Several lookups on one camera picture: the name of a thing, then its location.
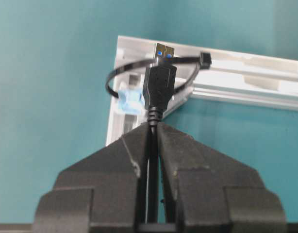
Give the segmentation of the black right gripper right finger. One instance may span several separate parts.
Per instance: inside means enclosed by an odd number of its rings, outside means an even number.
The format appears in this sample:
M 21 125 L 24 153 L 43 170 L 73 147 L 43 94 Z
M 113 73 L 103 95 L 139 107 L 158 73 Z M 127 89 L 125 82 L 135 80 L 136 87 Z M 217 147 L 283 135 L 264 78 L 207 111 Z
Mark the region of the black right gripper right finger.
M 165 216 L 181 233 L 285 233 L 258 171 L 164 123 L 157 128 Z

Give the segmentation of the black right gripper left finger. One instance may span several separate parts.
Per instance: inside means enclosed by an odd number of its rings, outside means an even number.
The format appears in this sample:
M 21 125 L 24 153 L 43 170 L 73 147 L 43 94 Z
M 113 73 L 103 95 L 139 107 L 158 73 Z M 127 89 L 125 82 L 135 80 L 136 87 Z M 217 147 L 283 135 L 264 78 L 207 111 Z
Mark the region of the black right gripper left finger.
M 149 126 L 62 170 L 38 204 L 35 233 L 133 233 L 145 219 Z

